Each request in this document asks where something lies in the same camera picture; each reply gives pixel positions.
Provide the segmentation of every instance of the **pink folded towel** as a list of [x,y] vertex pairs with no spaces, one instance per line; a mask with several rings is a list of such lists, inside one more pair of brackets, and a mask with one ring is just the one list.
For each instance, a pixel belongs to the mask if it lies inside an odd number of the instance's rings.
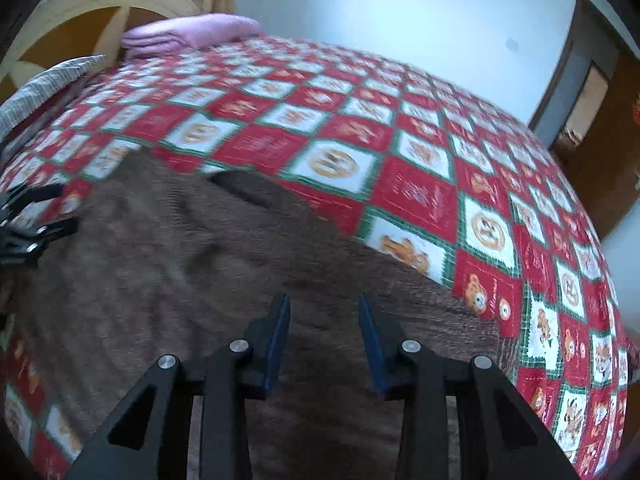
[[132,28],[122,35],[127,59],[176,54],[185,48],[205,48],[260,34],[260,24],[232,14],[201,14],[161,20]]

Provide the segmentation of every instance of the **brown fleece throw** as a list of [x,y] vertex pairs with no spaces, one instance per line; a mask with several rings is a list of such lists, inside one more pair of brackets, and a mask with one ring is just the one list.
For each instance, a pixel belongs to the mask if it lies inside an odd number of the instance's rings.
[[[495,322],[339,234],[264,176],[229,172],[208,182],[132,153],[82,216],[77,234],[22,275],[12,303],[39,372],[83,440],[159,356],[186,360],[228,344],[278,291],[292,305],[280,383],[247,410],[259,479],[393,478],[402,404],[372,388],[361,292],[375,293],[408,336],[440,355],[496,357]],[[455,426],[452,409],[452,438]]]

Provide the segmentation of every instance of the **quilt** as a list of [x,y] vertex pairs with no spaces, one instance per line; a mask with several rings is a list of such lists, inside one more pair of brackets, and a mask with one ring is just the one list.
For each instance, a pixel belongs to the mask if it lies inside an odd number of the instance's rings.
[[[252,168],[348,235],[446,286],[517,343],[510,378],[583,479],[615,459],[626,349],[602,248],[575,191],[513,116],[424,70],[265,36],[99,75],[0,177],[62,182],[27,227],[73,212],[129,150],[180,172]],[[35,468],[81,450],[14,320],[4,414]]]

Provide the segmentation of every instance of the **screw head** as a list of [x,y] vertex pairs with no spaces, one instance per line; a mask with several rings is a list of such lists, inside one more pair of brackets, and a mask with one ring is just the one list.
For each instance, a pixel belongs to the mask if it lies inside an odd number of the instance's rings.
[[161,367],[162,370],[173,368],[175,366],[175,357],[172,355],[163,355],[158,359],[158,366]]
[[486,355],[479,355],[474,357],[474,365],[481,370],[488,370],[491,368],[493,362]]
[[420,343],[414,341],[413,339],[407,339],[406,341],[402,342],[402,350],[408,352],[409,354],[415,354],[416,352],[419,352],[421,348],[422,346],[420,345]]
[[229,349],[236,353],[244,352],[248,348],[249,342],[245,339],[235,339],[229,345]]

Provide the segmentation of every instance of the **wooden door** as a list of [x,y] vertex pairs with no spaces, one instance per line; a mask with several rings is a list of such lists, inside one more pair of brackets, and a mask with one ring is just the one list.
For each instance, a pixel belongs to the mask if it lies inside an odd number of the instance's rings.
[[609,90],[564,172],[602,240],[640,196],[640,61],[620,54]]

